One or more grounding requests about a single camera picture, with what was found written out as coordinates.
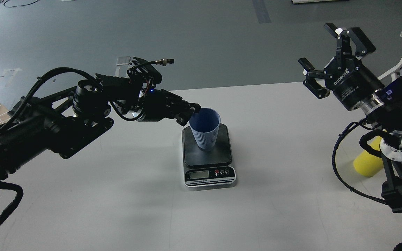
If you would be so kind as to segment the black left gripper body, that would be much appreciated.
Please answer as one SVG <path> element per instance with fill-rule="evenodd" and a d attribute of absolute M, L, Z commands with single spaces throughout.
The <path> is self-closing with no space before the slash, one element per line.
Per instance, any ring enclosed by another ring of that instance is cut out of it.
<path fill-rule="evenodd" d="M 182 97 L 167 90 L 153 90 L 148 93 L 137 121 L 155 122 L 162 119 L 174 119 Z"/>

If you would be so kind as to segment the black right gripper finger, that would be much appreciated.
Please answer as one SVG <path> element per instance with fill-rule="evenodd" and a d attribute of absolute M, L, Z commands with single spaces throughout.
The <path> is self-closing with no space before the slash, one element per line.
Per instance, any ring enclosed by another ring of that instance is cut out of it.
<path fill-rule="evenodd" d="M 330 80 L 333 78 L 332 74 L 325 73 L 325 70 L 316 70 L 311 62 L 306 58 L 298 59 L 299 64 L 303 67 L 305 73 L 305 80 L 303 85 L 308 88 L 318 99 L 326 98 L 330 95 L 330 90 L 322 87 L 317 79 Z"/>
<path fill-rule="evenodd" d="M 347 66 L 347 60 L 359 60 L 375 52 L 375 45 L 360 27 L 342 29 L 333 23 L 326 23 L 324 28 L 336 39 L 335 60 L 338 68 Z"/>

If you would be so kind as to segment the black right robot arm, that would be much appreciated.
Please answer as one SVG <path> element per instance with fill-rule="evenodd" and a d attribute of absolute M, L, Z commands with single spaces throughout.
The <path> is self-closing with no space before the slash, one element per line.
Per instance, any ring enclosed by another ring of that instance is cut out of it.
<path fill-rule="evenodd" d="M 351 192 L 389 206 L 402 213 L 402 76 L 384 86 L 362 63 L 362 57 L 375 52 L 375 46 L 359 27 L 338 28 L 324 24 L 336 40 L 336 54 L 323 70 L 316 70 L 306 58 L 298 62 L 306 76 L 303 85 L 317 98 L 333 93 L 346 110 L 361 109 L 365 118 L 349 124 L 339 135 L 332 153 L 332 167 L 340 182 Z M 364 194 L 347 184 L 336 168 L 335 156 L 343 139 L 356 127 L 372 129 L 359 140 L 370 155 L 380 157 L 386 175 L 381 199 Z"/>

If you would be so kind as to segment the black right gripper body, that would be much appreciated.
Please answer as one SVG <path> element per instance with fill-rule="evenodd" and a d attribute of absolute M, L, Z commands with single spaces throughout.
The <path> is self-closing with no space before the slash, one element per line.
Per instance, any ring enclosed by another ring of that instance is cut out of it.
<path fill-rule="evenodd" d="M 360 101 L 384 88 L 384 84 L 355 56 L 346 58 L 341 67 L 333 58 L 324 70 L 332 75 L 325 80 L 326 88 L 348 111 L 357 109 Z"/>

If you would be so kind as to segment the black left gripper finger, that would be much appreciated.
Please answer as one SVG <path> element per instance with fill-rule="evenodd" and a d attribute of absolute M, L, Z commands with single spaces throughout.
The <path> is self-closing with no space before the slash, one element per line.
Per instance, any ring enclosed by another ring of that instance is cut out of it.
<path fill-rule="evenodd" d="M 181 112 L 174 115 L 174 119 L 177 121 L 179 125 L 185 127 L 192 117 L 191 112 Z"/>
<path fill-rule="evenodd" d="M 191 103 L 186 100 L 177 100 L 173 102 L 175 113 L 183 113 L 192 111 L 192 113 L 199 113 L 201 106 L 197 103 Z"/>

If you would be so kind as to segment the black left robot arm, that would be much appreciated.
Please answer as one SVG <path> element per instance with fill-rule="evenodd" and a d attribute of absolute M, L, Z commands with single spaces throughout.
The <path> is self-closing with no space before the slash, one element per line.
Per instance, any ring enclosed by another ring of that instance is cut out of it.
<path fill-rule="evenodd" d="M 83 80 L 73 88 L 44 98 L 35 92 L 53 77 L 77 73 Z M 0 226 L 18 207 L 23 189 L 5 182 L 9 174 L 45 150 L 68 159 L 113 127 L 113 110 L 126 121 L 175 119 L 181 126 L 200 112 L 200 105 L 183 100 L 155 85 L 162 77 L 153 67 L 128 70 L 127 77 L 91 76 L 84 71 L 59 67 L 50 70 L 9 112 L 0 126 L 0 190 L 15 192 L 14 200 L 2 211 Z"/>

